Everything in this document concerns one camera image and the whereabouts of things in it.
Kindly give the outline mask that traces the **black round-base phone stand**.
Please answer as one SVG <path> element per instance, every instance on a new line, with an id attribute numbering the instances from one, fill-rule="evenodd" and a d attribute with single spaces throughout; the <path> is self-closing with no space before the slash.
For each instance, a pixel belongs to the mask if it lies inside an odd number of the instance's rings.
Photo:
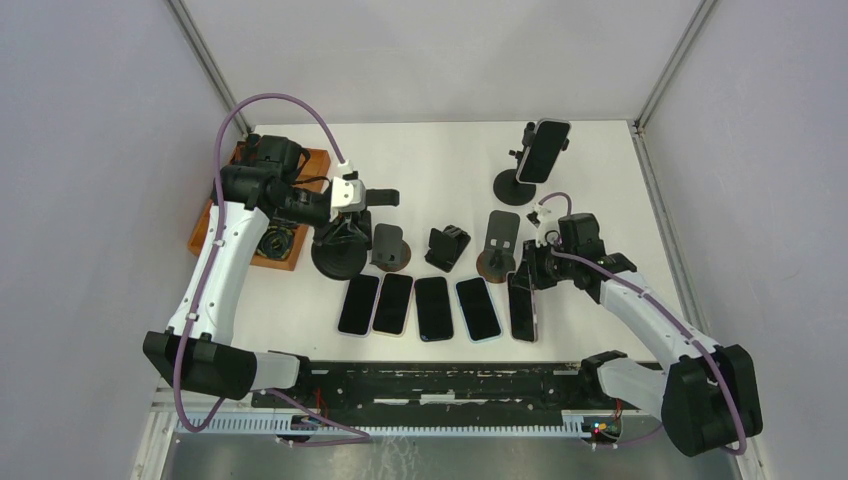
<path id="1" fill-rule="evenodd" d="M 397 207 L 400 204 L 400 192 L 395 189 L 367 189 L 366 209 L 370 207 Z M 318 228 L 327 225 L 337 215 Z M 360 274 L 368 261 L 368 252 L 372 249 L 373 228 L 371 216 L 371 248 L 362 245 L 317 246 L 311 247 L 311 259 L 316 269 L 332 280 L 346 281 Z"/>

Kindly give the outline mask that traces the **wood-base phone stand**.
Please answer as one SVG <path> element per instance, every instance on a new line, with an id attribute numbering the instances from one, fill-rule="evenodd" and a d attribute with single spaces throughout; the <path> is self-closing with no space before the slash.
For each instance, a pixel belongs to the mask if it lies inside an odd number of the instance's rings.
<path id="1" fill-rule="evenodd" d="M 384 272 L 399 272 L 411 260 L 411 249 L 397 225 L 380 223 L 374 227 L 370 264 Z"/>

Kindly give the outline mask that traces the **light blue case phone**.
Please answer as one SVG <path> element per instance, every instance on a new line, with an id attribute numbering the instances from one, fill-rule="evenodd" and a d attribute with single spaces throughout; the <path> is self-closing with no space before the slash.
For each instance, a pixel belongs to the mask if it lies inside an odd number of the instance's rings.
<path id="1" fill-rule="evenodd" d="M 482 277 L 466 279 L 457 282 L 455 290 L 469 339 L 479 343 L 500 337 L 503 330 L 487 282 Z"/>

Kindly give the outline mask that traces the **lilac case smartphone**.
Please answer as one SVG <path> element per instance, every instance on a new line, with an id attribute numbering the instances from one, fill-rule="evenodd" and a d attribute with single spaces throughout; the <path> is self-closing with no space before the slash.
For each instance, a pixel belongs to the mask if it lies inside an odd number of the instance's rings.
<path id="1" fill-rule="evenodd" d="M 349 281 L 337 323 L 339 333 L 358 337 L 369 333 L 379 287 L 380 279 L 372 275 Z"/>

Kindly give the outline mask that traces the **black small phone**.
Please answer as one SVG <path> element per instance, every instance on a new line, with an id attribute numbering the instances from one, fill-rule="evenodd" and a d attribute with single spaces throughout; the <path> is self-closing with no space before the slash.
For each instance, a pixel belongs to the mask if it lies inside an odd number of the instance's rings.
<path id="1" fill-rule="evenodd" d="M 420 278 L 414 282 L 419 336 L 424 342 L 450 340 L 454 327 L 447 280 Z"/>

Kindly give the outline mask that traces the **cream case smartphone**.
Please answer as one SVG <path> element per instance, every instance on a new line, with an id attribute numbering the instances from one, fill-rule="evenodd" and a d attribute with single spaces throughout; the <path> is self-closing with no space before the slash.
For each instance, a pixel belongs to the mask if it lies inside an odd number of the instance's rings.
<path id="1" fill-rule="evenodd" d="M 381 284 L 372 321 L 376 333 L 400 336 L 405 331 L 414 279 L 411 276 L 387 273 Z"/>

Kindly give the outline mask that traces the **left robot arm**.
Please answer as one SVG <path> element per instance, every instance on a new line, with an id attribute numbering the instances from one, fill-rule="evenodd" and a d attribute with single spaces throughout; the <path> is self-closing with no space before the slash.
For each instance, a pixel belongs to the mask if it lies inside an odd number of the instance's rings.
<path id="1" fill-rule="evenodd" d="M 218 172 L 206 237 L 194 273 L 162 332 L 150 331 L 143 352 L 176 392 L 238 400 L 276 388 L 290 407 L 306 405 L 313 379 L 303 358 L 233 346 L 237 304 L 261 237 L 274 218 L 314 228 L 317 248 L 353 261 L 354 276 L 367 259 L 368 236 L 358 222 L 367 194 L 358 173 L 343 166 L 323 192 L 304 188 L 298 177 L 311 153 L 278 136 L 249 135 Z"/>

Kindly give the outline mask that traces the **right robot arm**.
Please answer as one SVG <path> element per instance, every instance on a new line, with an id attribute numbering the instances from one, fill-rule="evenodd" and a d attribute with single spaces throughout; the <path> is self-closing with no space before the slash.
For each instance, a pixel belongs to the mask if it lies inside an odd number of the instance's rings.
<path id="1" fill-rule="evenodd" d="M 616 399 L 650 414 L 689 457 L 714 449 L 744 454 L 763 430 L 751 355 L 673 313 L 630 259 L 606 251 L 595 215 L 554 218 L 537 205 L 528 219 L 537 236 L 522 246 L 519 285 L 546 290 L 572 283 L 616 316 L 659 365 L 652 370 L 618 350 L 587 357 L 578 370 L 580 400 L 602 408 Z"/>

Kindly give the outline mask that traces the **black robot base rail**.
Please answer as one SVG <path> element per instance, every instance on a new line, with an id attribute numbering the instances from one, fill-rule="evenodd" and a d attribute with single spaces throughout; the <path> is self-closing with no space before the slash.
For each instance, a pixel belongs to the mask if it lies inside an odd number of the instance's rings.
<path id="1" fill-rule="evenodd" d="M 555 426 L 635 409 L 590 392 L 574 362 L 310 361 L 285 393 L 351 427 Z"/>

